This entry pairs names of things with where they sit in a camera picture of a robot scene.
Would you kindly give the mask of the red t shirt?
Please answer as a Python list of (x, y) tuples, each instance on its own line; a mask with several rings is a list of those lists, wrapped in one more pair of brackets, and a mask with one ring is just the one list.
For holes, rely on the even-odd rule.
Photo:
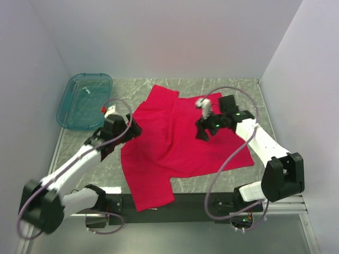
[(133, 118), (142, 134), (121, 149), (122, 170), (136, 210), (157, 208), (175, 200), (171, 178), (213, 174), (254, 164), (243, 139), (221, 129), (209, 141), (195, 138), (201, 112), (196, 98), (154, 85)]

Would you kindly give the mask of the teal transparent plastic bin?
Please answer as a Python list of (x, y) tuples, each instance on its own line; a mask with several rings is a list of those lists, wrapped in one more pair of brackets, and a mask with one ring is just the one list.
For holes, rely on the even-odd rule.
[(73, 131), (94, 131), (102, 126), (101, 108), (111, 97), (112, 85), (112, 78), (103, 73), (73, 76), (59, 104), (57, 123)]

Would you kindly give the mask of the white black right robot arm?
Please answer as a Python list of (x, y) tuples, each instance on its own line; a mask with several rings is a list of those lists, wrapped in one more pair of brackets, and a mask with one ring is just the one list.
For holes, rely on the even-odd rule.
[(236, 187), (231, 205), (238, 211), (246, 210), (252, 202), (268, 200), (276, 202), (297, 195), (305, 190), (304, 160), (299, 153), (290, 153), (280, 146), (258, 124), (257, 117), (249, 111), (241, 111), (233, 95), (218, 99), (220, 113), (212, 111), (207, 98), (196, 101), (202, 116), (196, 121), (196, 138), (208, 141), (208, 134), (216, 135), (220, 129), (230, 129), (246, 141), (265, 166), (260, 181)]

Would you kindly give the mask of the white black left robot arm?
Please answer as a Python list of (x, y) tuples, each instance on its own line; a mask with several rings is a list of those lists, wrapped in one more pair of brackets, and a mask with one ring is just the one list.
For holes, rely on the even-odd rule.
[(77, 153), (59, 169), (40, 181), (33, 179), (24, 185), (16, 225), (18, 235), (25, 237), (21, 229), (22, 221), (40, 229), (40, 233), (51, 234), (65, 217), (85, 209), (117, 217), (121, 221), (118, 228), (121, 230), (125, 224), (124, 218), (106, 209), (106, 192), (103, 189), (87, 185), (73, 193), (72, 187), (86, 172), (111, 154), (116, 146), (141, 133), (142, 129), (133, 114), (122, 117), (111, 113), (105, 116), (104, 125), (87, 138)]

